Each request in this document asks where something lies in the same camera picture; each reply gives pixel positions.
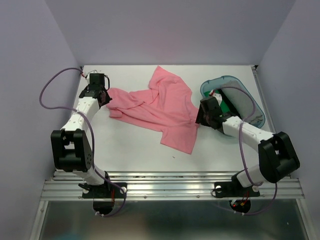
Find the blue translucent plastic bin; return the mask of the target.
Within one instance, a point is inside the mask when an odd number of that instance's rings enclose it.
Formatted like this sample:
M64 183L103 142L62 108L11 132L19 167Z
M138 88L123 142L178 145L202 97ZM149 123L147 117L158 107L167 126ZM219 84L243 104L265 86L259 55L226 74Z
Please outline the blue translucent plastic bin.
M232 113L257 128L262 128L266 122L263 110L250 94L241 80L231 75L206 80L200 86L202 97L212 93L221 95L220 108L222 113Z

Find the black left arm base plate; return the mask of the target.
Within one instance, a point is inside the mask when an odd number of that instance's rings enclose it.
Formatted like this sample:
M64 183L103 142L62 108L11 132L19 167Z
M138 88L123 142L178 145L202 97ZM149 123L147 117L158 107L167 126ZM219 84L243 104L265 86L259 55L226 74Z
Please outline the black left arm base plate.
M83 199L123 199L124 194L122 191L113 185L89 185L87 183L79 183L82 188Z

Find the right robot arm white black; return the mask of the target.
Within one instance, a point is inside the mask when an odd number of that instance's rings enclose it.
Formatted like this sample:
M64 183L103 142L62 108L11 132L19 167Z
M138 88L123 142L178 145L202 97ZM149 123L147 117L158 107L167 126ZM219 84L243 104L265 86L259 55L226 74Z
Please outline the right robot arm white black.
M220 103L219 95L203 98L195 122L238 138L240 150L246 144L257 152L258 164L244 166L230 181L215 182L211 192L215 198L237 198L246 193L258 197L258 184L276 184L300 168L292 141L285 132L272 133L255 127L232 112L223 112Z

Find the rolled green t-shirt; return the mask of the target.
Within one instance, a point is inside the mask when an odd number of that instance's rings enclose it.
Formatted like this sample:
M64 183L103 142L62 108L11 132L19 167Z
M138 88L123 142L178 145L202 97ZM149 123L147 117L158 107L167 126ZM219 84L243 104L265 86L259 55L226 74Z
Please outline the rolled green t-shirt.
M211 90L211 91L205 91L204 92L205 97L215 97L218 101L218 105L220 106L223 113L229 112L230 109L227 105L227 103L224 100L223 91L218 90Z

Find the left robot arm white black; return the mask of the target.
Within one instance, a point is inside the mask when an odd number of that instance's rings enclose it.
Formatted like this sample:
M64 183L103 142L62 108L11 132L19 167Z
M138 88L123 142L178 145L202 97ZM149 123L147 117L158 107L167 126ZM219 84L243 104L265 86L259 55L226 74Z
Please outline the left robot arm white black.
M101 107L112 98L107 93L105 80L109 78L97 71L90 72L87 86L81 91L76 108L67 123L51 133L54 166L58 170L81 177L86 191L94 190L100 197L111 193L109 175L94 163L94 141L89 142L87 130L93 131L91 120Z

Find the rolled grey t-shirt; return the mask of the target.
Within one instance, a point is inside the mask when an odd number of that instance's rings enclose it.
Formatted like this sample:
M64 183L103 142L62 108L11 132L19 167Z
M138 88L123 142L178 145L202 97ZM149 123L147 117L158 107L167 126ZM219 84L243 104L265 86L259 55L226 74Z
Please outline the rolled grey t-shirt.
M228 81L221 87L238 110L240 118L247 118L247 123L257 128L262 128L266 120L265 115L246 87L237 80Z

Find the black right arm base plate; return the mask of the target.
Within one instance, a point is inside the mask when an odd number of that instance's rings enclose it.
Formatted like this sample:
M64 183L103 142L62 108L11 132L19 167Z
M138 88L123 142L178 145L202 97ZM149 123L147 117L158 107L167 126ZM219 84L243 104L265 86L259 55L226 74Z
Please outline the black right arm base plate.
M218 181L213 185L211 195L215 198L236 199L242 197L259 197L260 192L254 191L252 186L242 187L240 183L232 181Z

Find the rolled black t-shirt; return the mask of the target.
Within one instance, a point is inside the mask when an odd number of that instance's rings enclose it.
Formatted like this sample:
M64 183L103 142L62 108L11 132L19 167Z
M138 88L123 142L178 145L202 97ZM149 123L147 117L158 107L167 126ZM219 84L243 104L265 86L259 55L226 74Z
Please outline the rolled black t-shirt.
M222 96L222 103L220 105L222 111L223 112L231 112L231 113L235 114L236 116L241 117L240 113L238 112L236 107L233 105L233 103L228 99L228 97L226 96L224 91L220 90L219 92Z

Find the pink t-shirt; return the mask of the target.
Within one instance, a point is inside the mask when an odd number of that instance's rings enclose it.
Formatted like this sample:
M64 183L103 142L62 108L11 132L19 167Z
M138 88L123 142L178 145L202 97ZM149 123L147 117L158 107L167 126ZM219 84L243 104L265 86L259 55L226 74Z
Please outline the pink t-shirt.
M191 154L197 139L198 108L192 91L181 77L158 66L148 89L124 91L110 88L107 104L110 118L161 132L161 144Z

